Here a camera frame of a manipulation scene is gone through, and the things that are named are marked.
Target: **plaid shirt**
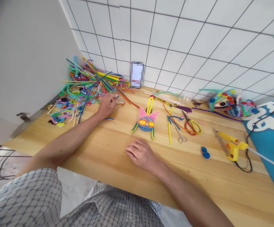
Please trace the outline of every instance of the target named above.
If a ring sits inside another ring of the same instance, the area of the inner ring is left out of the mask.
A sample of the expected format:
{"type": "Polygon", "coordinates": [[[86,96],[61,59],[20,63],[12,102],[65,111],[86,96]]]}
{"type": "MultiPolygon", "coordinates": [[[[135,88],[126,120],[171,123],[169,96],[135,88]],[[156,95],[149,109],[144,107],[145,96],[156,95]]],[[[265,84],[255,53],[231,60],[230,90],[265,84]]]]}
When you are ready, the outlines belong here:
{"type": "Polygon", "coordinates": [[[17,177],[0,190],[0,226],[163,226],[161,204],[101,182],[62,218],[61,194],[52,169],[17,177]]]}

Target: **phone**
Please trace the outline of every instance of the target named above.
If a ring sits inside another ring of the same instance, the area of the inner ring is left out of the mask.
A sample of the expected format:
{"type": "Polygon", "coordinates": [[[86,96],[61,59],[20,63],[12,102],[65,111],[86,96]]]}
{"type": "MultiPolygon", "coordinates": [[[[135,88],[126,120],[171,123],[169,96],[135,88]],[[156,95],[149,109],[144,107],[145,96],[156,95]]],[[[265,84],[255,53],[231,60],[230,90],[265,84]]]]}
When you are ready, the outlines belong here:
{"type": "Polygon", "coordinates": [[[143,62],[132,61],[130,64],[130,73],[131,87],[140,88],[143,85],[143,62]]]}

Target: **yellow glue gun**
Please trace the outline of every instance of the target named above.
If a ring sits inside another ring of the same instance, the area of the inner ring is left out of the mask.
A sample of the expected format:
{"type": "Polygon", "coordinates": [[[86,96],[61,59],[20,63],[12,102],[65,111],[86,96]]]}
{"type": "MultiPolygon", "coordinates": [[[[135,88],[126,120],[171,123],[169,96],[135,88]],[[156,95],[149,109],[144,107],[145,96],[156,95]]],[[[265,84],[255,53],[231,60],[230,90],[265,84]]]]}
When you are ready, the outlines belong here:
{"type": "Polygon", "coordinates": [[[227,141],[225,145],[231,152],[227,158],[230,161],[237,161],[239,157],[239,149],[245,150],[248,147],[248,144],[245,142],[239,142],[239,140],[233,136],[230,136],[224,132],[216,131],[219,136],[227,141]]]}

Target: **pipe cleaner animal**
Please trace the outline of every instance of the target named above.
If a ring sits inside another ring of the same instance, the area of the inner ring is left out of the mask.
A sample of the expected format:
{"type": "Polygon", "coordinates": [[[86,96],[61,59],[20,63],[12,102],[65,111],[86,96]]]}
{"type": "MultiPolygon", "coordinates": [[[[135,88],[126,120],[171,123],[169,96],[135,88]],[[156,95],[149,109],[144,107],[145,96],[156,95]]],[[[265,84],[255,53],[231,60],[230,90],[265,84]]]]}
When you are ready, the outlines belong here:
{"type": "Polygon", "coordinates": [[[155,120],[156,120],[156,117],[158,116],[159,111],[151,113],[153,102],[154,102],[153,97],[150,97],[146,111],[142,107],[139,109],[140,116],[134,128],[132,129],[131,133],[134,133],[135,130],[137,129],[137,126],[139,126],[139,128],[142,131],[150,131],[152,140],[155,140],[154,126],[155,126],[155,120]]]}
{"type": "Polygon", "coordinates": [[[222,90],[213,89],[200,89],[200,90],[211,90],[217,91],[218,93],[209,100],[209,108],[216,112],[226,112],[232,117],[246,117],[251,113],[256,113],[257,106],[250,100],[242,99],[242,93],[236,94],[235,89],[230,89],[226,92],[222,90]]]}

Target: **googly eye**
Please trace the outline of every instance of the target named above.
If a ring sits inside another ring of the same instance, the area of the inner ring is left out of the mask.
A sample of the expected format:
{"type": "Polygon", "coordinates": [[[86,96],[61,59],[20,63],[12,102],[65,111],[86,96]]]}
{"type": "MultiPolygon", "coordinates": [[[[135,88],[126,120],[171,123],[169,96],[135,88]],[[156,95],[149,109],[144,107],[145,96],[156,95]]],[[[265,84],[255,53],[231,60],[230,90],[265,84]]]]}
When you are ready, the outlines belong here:
{"type": "Polygon", "coordinates": [[[155,124],[154,124],[152,121],[149,121],[149,122],[147,123],[147,125],[150,126],[150,127],[154,127],[155,124]]]}
{"type": "Polygon", "coordinates": [[[146,121],[145,121],[145,120],[140,120],[140,121],[139,121],[139,124],[141,124],[141,125],[146,125],[146,121]]]}

